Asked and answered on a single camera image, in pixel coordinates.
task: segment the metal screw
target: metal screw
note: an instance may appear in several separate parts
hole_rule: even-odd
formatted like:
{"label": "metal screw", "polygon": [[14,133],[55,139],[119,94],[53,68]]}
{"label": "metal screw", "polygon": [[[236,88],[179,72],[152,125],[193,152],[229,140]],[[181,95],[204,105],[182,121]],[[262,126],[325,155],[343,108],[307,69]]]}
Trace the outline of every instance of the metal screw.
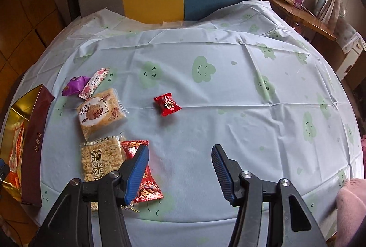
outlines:
{"label": "metal screw", "polygon": [[240,174],[245,179],[251,178],[251,172],[248,172],[247,170],[245,170],[244,172],[241,172]]}
{"label": "metal screw", "polygon": [[72,185],[72,186],[76,186],[76,185],[78,185],[80,183],[80,179],[78,179],[78,178],[74,178],[74,179],[72,179],[71,181],[70,181],[70,184]]}
{"label": "metal screw", "polygon": [[290,186],[291,182],[288,179],[281,179],[281,184],[283,186]]}
{"label": "metal screw", "polygon": [[119,171],[117,170],[113,170],[112,172],[109,173],[109,177],[111,178],[117,178],[119,176]]}

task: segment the curtain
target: curtain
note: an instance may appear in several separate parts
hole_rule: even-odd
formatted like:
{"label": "curtain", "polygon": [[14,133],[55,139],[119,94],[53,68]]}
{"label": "curtain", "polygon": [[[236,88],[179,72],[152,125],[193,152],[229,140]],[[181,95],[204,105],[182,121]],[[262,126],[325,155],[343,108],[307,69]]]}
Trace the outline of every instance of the curtain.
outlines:
{"label": "curtain", "polygon": [[340,0],[318,0],[314,15],[333,32],[338,20],[339,10]]}

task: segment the snack package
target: snack package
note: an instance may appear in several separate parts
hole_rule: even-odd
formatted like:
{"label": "snack package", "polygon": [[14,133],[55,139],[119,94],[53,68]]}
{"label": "snack package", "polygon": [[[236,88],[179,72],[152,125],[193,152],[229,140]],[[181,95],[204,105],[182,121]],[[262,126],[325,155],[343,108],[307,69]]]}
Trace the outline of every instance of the snack package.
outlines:
{"label": "snack package", "polygon": [[9,156],[8,182],[16,189],[20,188],[21,151],[23,149],[24,122],[15,127],[13,147]]}
{"label": "snack package", "polygon": [[62,90],[62,96],[79,94],[89,82],[90,77],[80,76],[72,78]]}
{"label": "snack package", "polygon": [[173,100],[172,94],[166,93],[162,96],[158,96],[154,98],[154,101],[160,106],[162,110],[162,116],[167,116],[169,114],[173,114],[181,109],[180,106]]}
{"label": "snack package", "polygon": [[103,126],[126,117],[126,110],[118,100],[114,88],[96,94],[76,108],[85,140]]}
{"label": "snack package", "polygon": [[[121,146],[126,152],[127,159],[133,158],[136,153],[136,150],[140,145],[148,145],[148,140],[137,140],[137,141],[123,141],[121,142]],[[135,203],[151,201],[153,199],[163,198],[163,194],[156,184],[155,180],[151,176],[149,165],[147,165],[145,173],[143,174],[142,181],[140,187],[137,192],[137,196],[134,199]]]}
{"label": "snack package", "polygon": [[80,92],[79,97],[83,98],[84,100],[91,98],[96,88],[103,81],[104,77],[107,76],[108,72],[109,68],[104,68],[97,71]]}
{"label": "snack package", "polygon": [[[84,181],[99,180],[109,172],[119,169],[126,160],[126,152],[121,149],[123,140],[123,136],[108,136],[80,144]],[[91,209],[98,210],[98,203],[92,202]]]}

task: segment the wooden desk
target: wooden desk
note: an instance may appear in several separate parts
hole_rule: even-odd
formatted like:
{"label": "wooden desk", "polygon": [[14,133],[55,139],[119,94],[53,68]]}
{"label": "wooden desk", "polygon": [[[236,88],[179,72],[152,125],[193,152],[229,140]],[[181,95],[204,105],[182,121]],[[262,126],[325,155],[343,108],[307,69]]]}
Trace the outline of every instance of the wooden desk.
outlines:
{"label": "wooden desk", "polygon": [[327,28],[326,25],[321,23],[321,21],[308,12],[304,10],[300,10],[295,8],[294,6],[288,4],[284,0],[265,0],[271,3],[271,7],[274,11],[280,10],[282,13],[286,15],[286,22],[289,25],[293,25],[294,22],[298,22],[299,24],[304,25],[305,27],[309,27],[313,31],[320,33],[321,35],[327,37],[328,39],[335,41],[336,37],[333,33]]}

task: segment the bed sheet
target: bed sheet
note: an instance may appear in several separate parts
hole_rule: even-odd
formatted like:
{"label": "bed sheet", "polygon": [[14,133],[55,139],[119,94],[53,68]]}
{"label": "bed sheet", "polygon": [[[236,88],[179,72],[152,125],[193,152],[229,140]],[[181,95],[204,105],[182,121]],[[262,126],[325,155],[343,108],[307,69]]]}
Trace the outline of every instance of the bed sheet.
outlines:
{"label": "bed sheet", "polygon": [[[260,1],[199,22],[158,25],[104,9],[55,38],[13,98],[41,83],[56,98],[42,148],[43,206],[25,206],[38,224],[68,181],[82,178],[76,112],[82,100],[61,91],[72,77],[102,67],[111,70],[97,92],[114,87],[129,114],[91,139],[121,131],[127,139],[148,139],[151,173],[164,193],[139,204],[139,214],[125,213],[133,246],[228,245],[237,208],[224,199],[212,166],[215,144],[260,179],[290,179],[323,235],[334,234],[339,188],[345,178],[363,178],[356,119],[324,58]],[[182,110],[161,117],[153,98],[167,92]],[[264,203],[259,246],[266,244],[267,223]],[[96,214],[96,247],[98,228]]]}

